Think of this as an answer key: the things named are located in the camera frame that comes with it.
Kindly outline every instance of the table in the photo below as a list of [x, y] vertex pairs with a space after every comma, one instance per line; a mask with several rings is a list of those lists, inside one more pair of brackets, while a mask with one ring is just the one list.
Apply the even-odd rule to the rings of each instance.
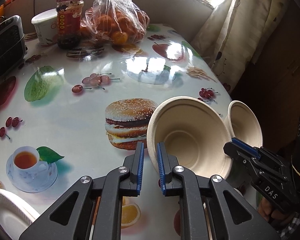
[[[145, 98], [159, 105], [174, 96], [198, 98], [201, 88], [212, 88], [218, 93], [207, 104], [221, 118], [227, 115], [231, 98], [226, 89], [168, 25], [150, 25], [143, 41], [121, 48], [83, 42], [81, 49], [64, 51], [57, 45], [42, 47], [37, 39], [27, 41], [26, 45], [28, 60], [8, 75], [16, 77], [16, 84], [0, 106], [0, 128], [8, 117], [23, 120], [16, 128], [5, 129], [11, 140], [6, 136], [0, 138], [0, 181], [5, 189], [23, 198], [39, 213], [81, 176], [105, 176], [121, 166], [125, 156], [134, 153], [109, 142], [105, 109], [114, 101]], [[193, 66], [201, 68], [206, 77], [189, 76], [186, 70]], [[100, 86], [105, 90], [83, 85], [82, 80], [92, 73], [112, 73], [110, 78], [120, 79], [102, 83]], [[35, 81], [47, 76], [52, 79]], [[79, 84], [92, 89], [73, 93], [72, 88]], [[55, 162], [58, 177], [51, 187], [39, 193], [26, 193], [13, 186], [6, 174], [6, 163], [21, 146], [48, 147], [58, 153], [48, 159], [64, 156]], [[180, 239], [173, 227], [178, 198], [163, 197], [158, 179], [145, 150], [141, 195], [127, 200], [140, 207], [141, 217], [133, 226], [122, 229], [122, 239]]]

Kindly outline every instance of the red apple print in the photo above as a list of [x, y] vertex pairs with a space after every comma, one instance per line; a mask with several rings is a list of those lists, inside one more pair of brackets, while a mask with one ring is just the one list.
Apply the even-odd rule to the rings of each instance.
[[160, 56], [172, 61], [180, 61], [184, 59], [184, 49], [180, 44], [157, 44], [152, 45], [152, 49]]
[[178, 235], [181, 235], [181, 224], [180, 223], [181, 223], [181, 219], [180, 219], [180, 209], [179, 209], [173, 219], [173, 227]]
[[227, 83], [223, 83], [222, 85], [223, 85], [223, 87], [226, 89], [226, 91], [227, 91], [227, 92], [229, 92], [229, 91], [230, 91], [230, 89], [231, 89], [231, 86], [230, 86], [229, 84], [227, 84]]
[[12, 76], [0, 84], [0, 106], [3, 105], [16, 85], [16, 77]]

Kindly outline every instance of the paper bowl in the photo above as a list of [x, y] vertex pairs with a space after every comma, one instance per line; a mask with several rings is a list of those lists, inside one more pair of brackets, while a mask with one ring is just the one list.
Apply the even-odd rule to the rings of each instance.
[[157, 173], [156, 145], [164, 141], [167, 153], [196, 175], [229, 175], [232, 159], [223, 146], [231, 141], [220, 116], [207, 104], [191, 97], [174, 97], [160, 104], [147, 130], [148, 153]]
[[258, 119], [246, 104], [232, 101], [229, 104], [224, 124], [229, 130], [231, 138], [236, 137], [252, 147], [263, 145]]

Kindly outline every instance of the red jar label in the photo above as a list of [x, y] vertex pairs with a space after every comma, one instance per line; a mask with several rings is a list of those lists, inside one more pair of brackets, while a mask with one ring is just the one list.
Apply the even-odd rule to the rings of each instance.
[[73, 17], [72, 13], [58, 14], [58, 34], [72, 34], [80, 31], [81, 17]]

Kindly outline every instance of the white plastic container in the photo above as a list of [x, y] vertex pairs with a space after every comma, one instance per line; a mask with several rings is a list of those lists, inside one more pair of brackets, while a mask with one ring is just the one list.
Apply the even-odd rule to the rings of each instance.
[[42, 46], [50, 46], [58, 41], [57, 11], [51, 9], [34, 16], [31, 23], [35, 27]]

